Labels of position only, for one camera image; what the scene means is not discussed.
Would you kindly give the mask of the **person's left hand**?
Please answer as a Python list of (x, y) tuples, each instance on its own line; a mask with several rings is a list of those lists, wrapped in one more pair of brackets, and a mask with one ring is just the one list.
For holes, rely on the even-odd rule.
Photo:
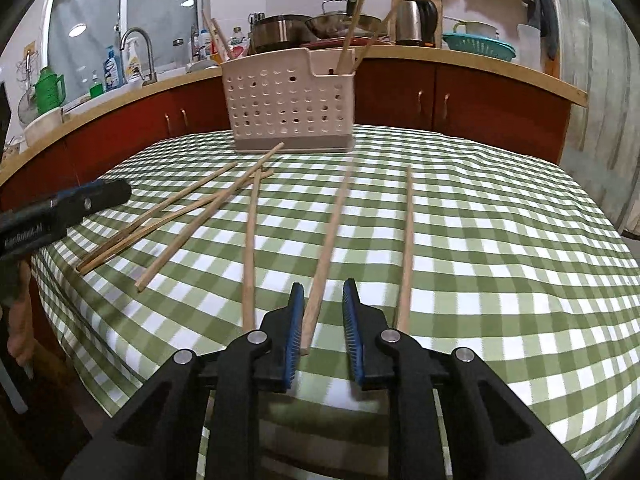
[(34, 326), (32, 326), (32, 302), (30, 301), (29, 265), (21, 261), (20, 266), (20, 293), (17, 300), (9, 307), (8, 318), (8, 348), (10, 356), (13, 356), (18, 365), (24, 366), (32, 360), (35, 351)]

